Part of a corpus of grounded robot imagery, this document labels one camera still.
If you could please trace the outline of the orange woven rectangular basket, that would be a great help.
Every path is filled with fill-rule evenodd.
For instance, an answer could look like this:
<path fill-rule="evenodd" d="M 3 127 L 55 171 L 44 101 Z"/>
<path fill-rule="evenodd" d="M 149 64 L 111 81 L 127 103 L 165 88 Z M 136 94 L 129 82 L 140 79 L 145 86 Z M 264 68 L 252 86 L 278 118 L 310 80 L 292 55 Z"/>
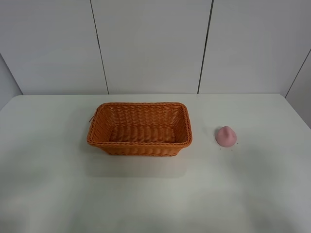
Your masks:
<path fill-rule="evenodd" d="M 179 102 L 103 103 L 87 142 L 109 155 L 176 156 L 192 142 L 188 110 Z"/>

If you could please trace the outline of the pink peach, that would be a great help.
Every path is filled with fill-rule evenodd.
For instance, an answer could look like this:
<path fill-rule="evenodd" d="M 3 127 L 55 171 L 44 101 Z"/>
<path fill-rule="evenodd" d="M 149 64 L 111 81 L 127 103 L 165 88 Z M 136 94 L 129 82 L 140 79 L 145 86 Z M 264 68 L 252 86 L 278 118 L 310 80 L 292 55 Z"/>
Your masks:
<path fill-rule="evenodd" d="M 237 142 L 237 135 L 229 126 L 224 126 L 217 131 L 215 139 L 220 146 L 229 148 Z"/>

